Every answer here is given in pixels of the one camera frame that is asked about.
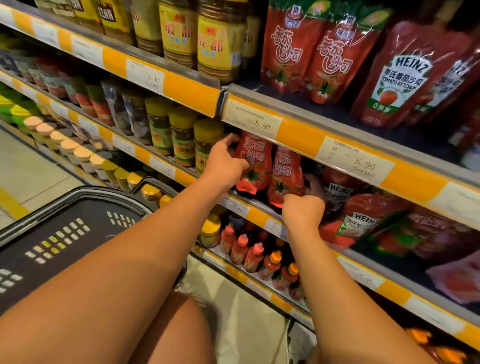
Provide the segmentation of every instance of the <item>shelf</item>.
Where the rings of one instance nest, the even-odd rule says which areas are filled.
[[[260,295],[260,297],[267,302],[272,303],[286,314],[313,330],[313,322],[309,310],[303,301],[297,302],[291,299],[288,291],[277,291],[270,280],[264,281],[258,278],[258,273],[248,273],[243,269],[243,266],[232,264],[228,255],[222,253],[218,246],[213,249],[204,249],[195,245],[192,253],[222,270],[237,282]]]
[[[7,83],[20,93],[54,110],[56,113],[112,143],[123,152],[184,186],[189,186],[197,179],[193,169],[187,169],[178,165],[172,158],[167,158],[157,153],[152,146],[140,144],[132,137],[123,135],[116,128],[106,126],[98,120],[87,116],[80,108],[61,101],[36,86],[27,84],[17,76],[0,71],[0,81]],[[232,98],[232,96],[236,98],[233,94],[229,94],[229,98]],[[298,121],[289,119],[286,127],[293,122],[300,124]],[[302,133],[306,130],[307,125],[302,125],[304,125],[303,129],[298,129],[297,133]],[[287,240],[281,216],[267,205],[258,201],[247,200],[238,196],[236,192],[228,194],[221,202],[221,205],[255,225],[264,228],[273,235]],[[376,291],[473,348],[480,350],[480,316],[351,249],[334,250],[334,253],[339,262],[358,283]],[[205,251],[204,254],[207,254],[205,257],[221,261],[221,263],[217,264],[226,265],[225,261],[214,253]],[[239,282],[243,283],[245,280],[248,282],[246,278],[242,278],[241,274],[235,274],[234,278]],[[276,305],[284,309],[289,315],[295,315],[297,311],[300,312],[298,308],[295,308],[288,301],[277,300],[276,298],[274,300],[276,300]],[[304,319],[301,322],[308,326],[307,320]]]
[[[204,115],[215,116],[220,83],[213,77],[15,0],[0,1],[0,23]]]
[[[414,150],[398,144],[415,139],[410,129],[368,128],[335,106],[295,94],[283,96],[285,102],[265,86],[252,87],[270,96],[230,85],[224,122],[480,230],[479,174],[443,160],[454,161],[453,150],[422,140],[416,142],[423,150]]]
[[[41,145],[35,139],[23,134],[17,128],[13,127],[12,125],[8,124],[7,122],[0,120],[0,128],[7,131],[8,133],[16,136],[18,139],[22,140],[24,143],[28,144],[29,146],[35,148],[39,151],[40,154],[50,158],[51,160],[57,162],[59,165],[64,167],[73,175],[80,178],[87,184],[92,186],[103,186],[103,187],[110,187],[105,182],[99,180],[97,177],[92,176],[91,174],[85,172],[83,169],[73,165],[67,158],[64,158],[60,154],[57,154],[46,146]]]

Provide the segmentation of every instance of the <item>white price label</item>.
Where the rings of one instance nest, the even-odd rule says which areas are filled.
[[[22,94],[27,96],[29,99],[38,102],[38,98],[36,96],[36,90],[34,88],[31,88],[28,85],[22,84]]]
[[[455,220],[480,230],[480,194],[449,182],[428,204]]]
[[[267,301],[270,301],[270,299],[272,298],[272,294],[269,291],[267,291],[263,287],[260,287],[257,283],[255,283],[251,279],[247,280],[246,286],[250,288],[252,291],[254,291],[255,293],[259,294],[261,297],[265,298]]]
[[[0,23],[18,29],[17,24],[15,24],[15,20],[13,19],[12,9],[3,4],[0,4]]]
[[[368,183],[380,185],[395,163],[372,153],[349,146],[338,140],[325,137],[315,156],[321,163],[330,164],[349,172]]]
[[[60,48],[60,41],[59,41],[59,30],[44,22],[43,20],[36,19],[34,17],[32,19],[32,27],[35,36],[47,44],[51,46],[61,49]]]
[[[8,76],[6,73],[3,71],[0,71],[0,82],[3,82],[4,84],[13,87],[13,80],[10,76]]]
[[[120,138],[118,135],[113,135],[113,145],[116,146],[118,149],[120,149],[122,152],[127,153],[128,155],[137,158],[136,152],[135,152],[135,144],[130,143],[129,141]]]
[[[223,121],[259,136],[275,140],[282,118],[252,108],[235,100],[227,100]]]
[[[100,133],[98,132],[98,125],[95,124],[93,121],[84,118],[82,115],[78,115],[78,122],[80,126],[88,132],[92,133],[95,136],[100,136]]]
[[[127,80],[163,95],[165,74],[145,64],[127,59]]]
[[[155,156],[150,156],[149,162],[150,167],[175,180],[175,173],[177,172],[177,169],[174,166],[168,164],[167,162],[164,162],[161,159],[158,159]]]
[[[358,264],[353,263],[342,256],[339,256],[337,259],[342,265],[342,267],[347,271],[348,274],[350,274],[350,276],[354,280],[356,280],[358,283],[363,284],[364,286],[367,286],[372,290],[378,289],[378,287],[380,287],[380,285],[385,282],[385,279],[383,279],[382,277],[377,276],[375,273],[372,273],[369,270],[360,267]]]
[[[243,202],[236,200],[233,197],[227,196],[221,202],[220,205],[226,209],[235,212],[237,215],[247,218],[250,207]]]
[[[73,54],[97,67],[105,69],[103,64],[103,47],[86,39],[71,35]]]
[[[269,218],[265,223],[264,229],[267,230],[269,233],[279,237],[280,239],[287,240],[287,228],[285,225],[276,222],[275,220]]]
[[[56,113],[59,114],[60,116],[63,116],[64,118],[68,119],[68,109],[66,106],[63,106],[62,104],[59,104],[58,102],[51,101],[50,102],[50,107],[52,110]]]
[[[415,296],[411,296],[403,307],[450,335],[463,331],[465,327],[465,322]]]

